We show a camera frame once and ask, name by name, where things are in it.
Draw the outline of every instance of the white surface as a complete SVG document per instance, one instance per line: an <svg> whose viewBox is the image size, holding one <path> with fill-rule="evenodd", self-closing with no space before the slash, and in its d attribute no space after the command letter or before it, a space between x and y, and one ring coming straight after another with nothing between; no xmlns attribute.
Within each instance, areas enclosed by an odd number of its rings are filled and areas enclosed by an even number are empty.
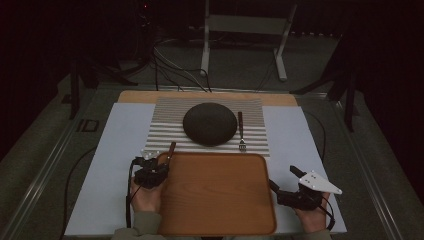
<svg viewBox="0 0 424 240"><path fill-rule="evenodd" d="M105 236L125 227L128 170L131 160L140 155L146 143L154 107L154 104L137 103L113 106L65 235ZM315 170L326 178L301 108L266 106L263 112L271 154L267 161L270 179L282 190L297 191L299 179L290 172L290 165L304 172ZM345 232L333 195L330 203L336 216L333 232ZM275 210L277 234L302 232L291 208L276 204Z"/></svg>

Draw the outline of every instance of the black plate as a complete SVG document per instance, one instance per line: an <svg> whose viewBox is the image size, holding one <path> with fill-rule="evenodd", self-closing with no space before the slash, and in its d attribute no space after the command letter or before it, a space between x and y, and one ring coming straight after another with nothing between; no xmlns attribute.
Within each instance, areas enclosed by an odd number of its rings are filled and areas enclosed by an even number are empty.
<svg viewBox="0 0 424 240"><path fill-rule="evenodd" d="M237 131L234 113L218 103L201 103L184 116L184 132L196 143L217 146L228 142Z"/></svg>

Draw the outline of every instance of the metal frame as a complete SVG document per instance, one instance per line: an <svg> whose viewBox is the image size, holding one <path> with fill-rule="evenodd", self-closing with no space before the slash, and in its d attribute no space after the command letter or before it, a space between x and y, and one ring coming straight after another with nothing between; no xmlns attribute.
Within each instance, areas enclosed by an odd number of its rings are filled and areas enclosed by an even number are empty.
<svg viewBox="0 0 424 240"><path fill-rule="evenodd" d="M129 87L130 89L139 89L139 90L149 90L150 87ZM237 90L231 90L231 89L221 89L221 91L228 91L228 92L252 92L252 91L237 91ZM38 199L40 198L41 194L43 193L43 190L45 186L47 185L52 173L54 172L58 162L60 161L60 158L62 157L62 154L64 150L66 149L67 144L69 143L73 132L75 132L75 129L77 128L78 122L82 119L82 116L84 112L86 111L89 103L91 102L91 98L94 95L95 90L87 90L87 93L84 94L83 98L83 104L80 111L78 111L75 119L73 119L64 132L62 133L62 136L60 140L58 141L57 145L52 150L49 158L46 160L44 166L28 188L27 192L25 193L25 197L22 199L21 203L19 204L18 208L16 209L14 215L10 219L9 223L6 225L6 227L3 229L3 232L0 235L0 240L10 240L10 239L17 239L19 237L19 233L22 231L22 228L25 225L25 222L27 221L29 215L31 214L32 210L34 209ZM265 93L285 93L285 92L270 92L270 91L263 91ZM313 98L313 99L325 99L326 94L305 94L302 96L295 95L296 98ZM365 156L363 155L360 147L358 146L359 139L356 139L355 136L348 131L348 129L345 127L344 120L343 120L343 107L340 102L335 102L331 104L335 116L339 122L339 127L341 131L344 133L345 138L349 142L349 150L351 151L351 154L353 158L357 161L360 173L362 175L362 178L364 180L364 184L367 187L367 190L370 194L371 199L373 200L374 207L380 217L380 220L383 224L383 227L387 233L388 239L403 239L402 233L400 232L400 229L397 226L396 220L393 218L391 210L386 202L386 199L384 198L383 193L380 191L377 182L374 178L374 175L370 169L370 166L368 165Z"/></svg>
<svg viewBox="0 0 424 240"><path fill-rule="evenodd" d="M205 76L209 73L209 32L243 32L281 35L281 42L278 48L274 49L275 64L278 70L278 76L281 81L287 80L286 69L283 63L283 50L290 33L291 24L297 5L293 4L288 18L265 18L265 17L242 17L242 16L223 16L214 15L209 12L209 0L205 0L205 32L202 54L202 63L200 74Z"/></svg>

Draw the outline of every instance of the metal stand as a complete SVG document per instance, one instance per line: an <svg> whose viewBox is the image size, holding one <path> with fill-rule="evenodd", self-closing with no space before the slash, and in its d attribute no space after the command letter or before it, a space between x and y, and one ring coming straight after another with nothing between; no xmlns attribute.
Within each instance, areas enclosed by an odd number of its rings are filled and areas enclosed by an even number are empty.
<svg viewBox="0 0 424 240"><path fill-rule="evenodd" d="M346 92L346 106L345 106L345 116L344 121L349 129L353 132L352 126L352 117L354 110L354 100L355 100L355 87L356 87L356 75L359 70L355 69L341 69L336 70L328 75L321 77L318 81L315 81L308 86L305 86L301 89L290 91L291 94L303 95L306 94L315 88L324 85L330 81L334 81L333 86L327 93L327 98L330 101L339 101L343 94Z"/></svg>
<svg viewBox="0 0 424 240"><path fill-rule="evenodd" d="M110 76L113 80L125 86L137 86L137 83L128 81L126 78L113 72L107 67L99 64L88 56L74 57L71 61L71 115L69 119L74 119L80 108L79 77L87 88L96 88L98 80L93 73L93 69Z"/></svg>
<svg viewBox="0 0 424 240"><path fill-rule="evenodd" d="M241 32L241 33L259 33L270 35L281 35L280 46L274 49L275 63L278 69L279 79L287 80L286 70L282 59L284 46L290 32L291 24L296 12L297 5L293 4L290 14L287 18L264 18L264 17L245 17L245 16L224 16L209 13L209 0L205 0L205 33L204 46L200 74L205 76L209 72L209 32Z"/></svg>

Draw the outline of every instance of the fork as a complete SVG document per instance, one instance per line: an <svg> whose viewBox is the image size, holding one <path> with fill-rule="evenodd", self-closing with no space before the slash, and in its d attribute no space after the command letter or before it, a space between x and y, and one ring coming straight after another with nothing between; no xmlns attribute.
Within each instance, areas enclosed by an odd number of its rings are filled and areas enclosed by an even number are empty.
<svg viewBox="0 0 424 240"><path fill-rule="evenodd" d="M238 112L238 120L239 120L239 132L240 132L240 144L239 150L240 152L246 152L246 143L243 139L243 113Z"/></svg>

